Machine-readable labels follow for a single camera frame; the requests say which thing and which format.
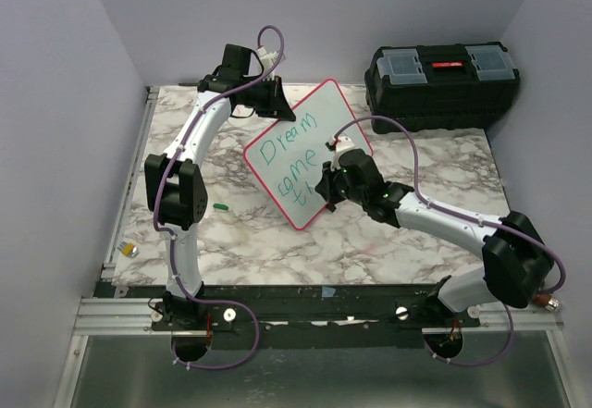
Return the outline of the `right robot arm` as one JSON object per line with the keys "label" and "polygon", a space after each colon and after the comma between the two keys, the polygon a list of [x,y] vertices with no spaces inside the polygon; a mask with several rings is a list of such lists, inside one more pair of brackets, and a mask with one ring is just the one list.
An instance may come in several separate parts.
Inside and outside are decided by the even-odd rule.
{"label": "right robot arm", "polygon": [[439,327],[478,304],[499,301],[525,308],[554,265],[527,216],[515,211],[507,216],[444,212],[441,204],[421,200],[414,188],[384,180],[374,158],[361,149],[326,161],[315,190],[329,210],[350,201],[378,223],[424,232],[482,261],[478,269],[443,278],[428,294],[425,314]]}

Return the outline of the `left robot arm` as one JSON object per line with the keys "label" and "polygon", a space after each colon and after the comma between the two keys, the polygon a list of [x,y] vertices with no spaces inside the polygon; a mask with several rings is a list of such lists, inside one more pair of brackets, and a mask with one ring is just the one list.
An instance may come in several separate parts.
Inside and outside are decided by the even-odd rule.
{"label": "left robot arm", "polygon": [[194,108],[178,136],[160,155],[144,162],[147,205],[166,241],[168,278],[162,315],[183,328],[199,327],[205,316],[197,300],[203,286],[198,266],[197,225],[208,195],[201,172],[213,139],[239,105],[257,116],[292,122],[295,115],[274,70],[282,51],[229,44],[221,64],[197,83]]}

